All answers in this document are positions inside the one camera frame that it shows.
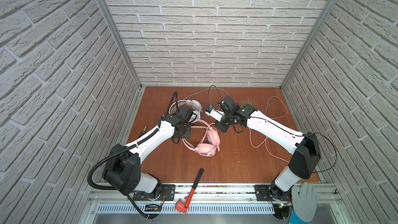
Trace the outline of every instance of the wrench black handle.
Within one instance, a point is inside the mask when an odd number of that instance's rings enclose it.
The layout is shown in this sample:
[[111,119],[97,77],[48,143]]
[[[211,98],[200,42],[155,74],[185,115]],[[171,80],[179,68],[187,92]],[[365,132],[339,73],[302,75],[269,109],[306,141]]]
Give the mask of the wrench black handle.
[[194,182],[193,185],[192,185],[192,188],[193,188],[193,189],[196,189],[196,187],[198,186],[199,180],[200,180],[200,178],[201,178],[202,175],[203,175],[203,171],[204,171],[204,169],[203,169],[203,168],[200,168],[199,173],[198,173],[198,175],[196,176],[195,182]]

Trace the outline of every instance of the blue glove cuff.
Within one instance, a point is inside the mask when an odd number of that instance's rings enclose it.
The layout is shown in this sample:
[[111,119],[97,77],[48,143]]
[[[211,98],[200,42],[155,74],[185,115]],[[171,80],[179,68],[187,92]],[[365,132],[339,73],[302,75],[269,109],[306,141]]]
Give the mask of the blue glove cuff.
[[295,210],[293,209],[292,215],[290,216],[289,219],[289,224],[307,224],[308,222],[302,221],[297,215]]

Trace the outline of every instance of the white headphones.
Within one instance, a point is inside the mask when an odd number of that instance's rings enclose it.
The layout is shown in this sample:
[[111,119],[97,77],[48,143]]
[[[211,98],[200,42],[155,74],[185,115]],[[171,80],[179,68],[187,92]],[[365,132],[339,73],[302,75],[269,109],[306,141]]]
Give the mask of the white headphones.
[[[196,119],[200,119],[200,113],[202,111],[202,105],[199,103],[197,100],[179,100],[177,101],[178,107],[181,107],[182,105],[187,105],[193,109],[193,115],[189,121],[193,121],[196,117]],[[176,102],[174,102],[169,110],[169,113],[175,113],[177,111],[176,108]]]

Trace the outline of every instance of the metal corner post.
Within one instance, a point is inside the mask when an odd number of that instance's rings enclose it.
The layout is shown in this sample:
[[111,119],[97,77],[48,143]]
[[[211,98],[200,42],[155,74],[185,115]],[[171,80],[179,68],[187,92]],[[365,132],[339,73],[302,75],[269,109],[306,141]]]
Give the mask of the metal corner post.
[[120,36],[120,33],[116,26],[116,23],[113,21],[113,17],[112,17],[111,11],[109,10],[108,4],[106,3],[105,0],[96,0],[96,1],[97,1],[100,11],[102,12],[103,18],[105,19],[105,22],[108,25],[113,38],[115,39],[115,43],[120,50],[122,58],[125,61],[126,66],[132,76],[134,84],[136,85],[136,87],[139,90],[141,90],[142,85],[141,85],[140,80],[137,76],[137,73],[135,72],[135,69],[130,61],[129,54],[127,53],[126,46],[124,45],[122,37]]
[[329,17],[329,14],[333,10],[333,7],[336,5],[338,0],[328,0],[325,7],[319,14],[318,19],[316,20],[314,26],[312,27],[310,33],[308,34],[307,38],[304,41],[303,46],[301,46],[299,52],[297,53],[296,59],[293,61],[292,66],[290,67],[289,71],[286,74],[285,79],[283,80],[280,88],[284,89],[292,77],[294,71],[296,70],[296,67],[299,65],[301,62],[301,59],[304,57],[305,53],[307,52],[307,49],[310,47],[311,43],[314,41],[316,35],[318,32],[321,30],[323,24],[325,23],[326,19]]

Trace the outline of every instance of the headphones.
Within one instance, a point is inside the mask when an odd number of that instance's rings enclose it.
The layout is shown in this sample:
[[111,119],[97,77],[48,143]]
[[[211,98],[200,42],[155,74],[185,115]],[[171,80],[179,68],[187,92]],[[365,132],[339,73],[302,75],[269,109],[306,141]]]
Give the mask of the headphones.
[[[221,143],[216,128],[211,127],[210,124],[201,119],[197,119],[193,123],[195,122],[204,123],[207,127],[191,126],[191,128],[206,128],[206,134],[203,136],[202,140],[199,142],[199,144],[196,147],[193,147],[193,145],[191,145],[185,138],[182,138],[182,142],[185,144],[185,146],[188,149],[194,151],[195,153],[198,153],[201,156],[213,157],[216,154],[216,150],[220,151],[220,143]],[[209,142],[208,144],[203,143],[206,137]]]
[[[177,101],[178,107],[187,105],[193,109],[193,115],[189,121],[193,121],[195,118],[200,119],[200,112],[202,111],[202,105],[197,100],[179,100]],[[174,102],[169,110],[169,113],[175,113],[177,111],[176,103]]]

